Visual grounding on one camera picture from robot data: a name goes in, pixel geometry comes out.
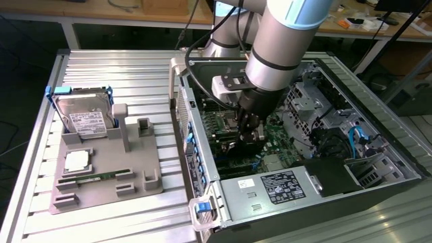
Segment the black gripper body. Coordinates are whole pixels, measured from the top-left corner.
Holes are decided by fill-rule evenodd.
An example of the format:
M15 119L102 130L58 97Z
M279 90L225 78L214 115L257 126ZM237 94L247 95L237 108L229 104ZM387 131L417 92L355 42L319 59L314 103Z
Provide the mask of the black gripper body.
M285 89L278 91L267 91L261 88L243 90L239 99L243 115L254 114L259 118L267 118L275 111L285 92Z

